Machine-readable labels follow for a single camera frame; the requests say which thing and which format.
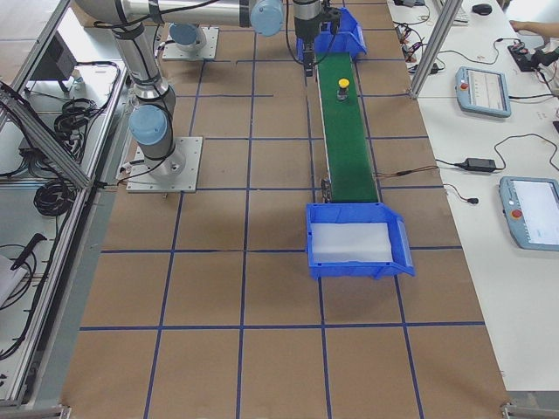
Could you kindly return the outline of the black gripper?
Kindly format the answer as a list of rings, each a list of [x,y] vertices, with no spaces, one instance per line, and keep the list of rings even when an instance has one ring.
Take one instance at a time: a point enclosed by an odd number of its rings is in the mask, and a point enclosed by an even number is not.
[[[324,9],[323,30],[329,30],[330,34],[338,32],[341,20],[341,12],[335,7],[326,7]]]
[[[305,43],[312,44],[320,33],[323,9],[319,0],[293,2],[294,26],[299,40],[299,60],[304,60],[306,77],[314,74],[314,51],[306,50]]]

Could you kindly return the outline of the person hand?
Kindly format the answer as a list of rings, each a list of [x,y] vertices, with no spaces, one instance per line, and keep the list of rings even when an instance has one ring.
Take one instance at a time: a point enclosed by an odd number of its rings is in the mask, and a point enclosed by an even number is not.
[[[510,20],[509,23],[515,32],[535,32],[535,29],[532,28],[532,22]]]

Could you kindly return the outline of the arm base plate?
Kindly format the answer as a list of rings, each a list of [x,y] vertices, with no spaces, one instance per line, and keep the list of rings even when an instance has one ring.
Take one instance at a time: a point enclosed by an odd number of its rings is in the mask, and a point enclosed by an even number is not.
[[[164,43],[161,58],[166,61],[205,61],[213,60],[217,52],[219,29],[217,27],[197,27],[196,40],[185,44],[184,39],[173,38],[172,31]]]
[[[134,165],[127,175],[129,193],[195,193],[203,148],[203,138],[175,137],[173,154],[159,165],[158,161],[145,159],[140,146],[135,159],[143,163]]]

